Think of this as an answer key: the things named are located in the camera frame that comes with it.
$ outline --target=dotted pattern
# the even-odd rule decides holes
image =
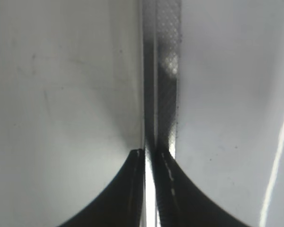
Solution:
[[[158,142],[175,157],[181,0],[156,1]]]

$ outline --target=glossy white surface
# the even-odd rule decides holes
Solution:
[[[0,0],[0,226],[55,227],[140,146],[138,5]]]
[[[251,226],[284,227],[284,0],[183,0],[176,159]]]

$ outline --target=white surface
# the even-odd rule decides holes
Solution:
[[[138,6],[0,0],[0,226],[54,227],[140,146]]]
[[[284,227],[284,0],[183,0],[176,159],[251,226]]]

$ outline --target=black curved edge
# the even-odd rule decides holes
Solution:
[[[204,195],[164,145],[158,146],[153,158],[162,227],[247,227]]]
[[[138,227],[144,166],[144,151],[132,150],[107,188],[60,227]]]

